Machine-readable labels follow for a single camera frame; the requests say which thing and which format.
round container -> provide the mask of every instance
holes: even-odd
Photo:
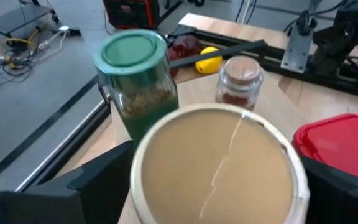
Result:
[[[141,141],[131,196],[144,224],[304,223],[309,190],[292,145],[255,113],[199,104]]]
[[[135,144],[158,119],[178,108],[167,44],[156,32],[114,34],[94,53],[93,61]]]
[[[216,102],[253,110],[262,82],[262,68],[256,60],[232,57],[219,72]]]

red lid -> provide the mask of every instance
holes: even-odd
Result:
[[[358,115],[302,126],[293,143],[300,154],[358,177]]]

jar with green lid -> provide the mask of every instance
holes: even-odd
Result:
[[[136,145],[156,121],[179,107],[167,44],[156,32],[132,29],[114,34],[94,53],[93,61]]]

red spice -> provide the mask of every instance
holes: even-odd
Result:
[[[222,95],[222,101],[232,105],[244,107],[248,104],[248,97],[233,96],[228,93],[224,93]]]

white container rim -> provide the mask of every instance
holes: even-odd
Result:
[[[308,188],[308,180],[306,178],[305,170],[292,144],[285,138],[285,136],[281,132],[278,131],[276,127],[274,127],[263,117],[244,108],[223,103],[198,103],[172,111],[171,113],[158,120],[143,137],[138,148],[136,149],[136,153],[132,163],[130,189],[135,210],[139,216],[140,222],[144,224],[166,224],[156,222],[146,202],[143,191],[142,164],[150,140],[153,138],[153,136],[159,129],[161,129],[163,126],[165,126],[167,123],[174,120],[175,118],[178,118],[192,111],[200,110],[229,111],[232,113],[236,113],[239,116],[242,116],[243,119],[250,119],[258,123],[262,123],[264,128],[268,130],[274,136],[274,138],[282,145],[282,147],[287,150],[287,157],[290,161],[289,165],[294,184],[294,197],[290,212],[287,215],[285,223],[303,223],[308,208],[310,192]]]

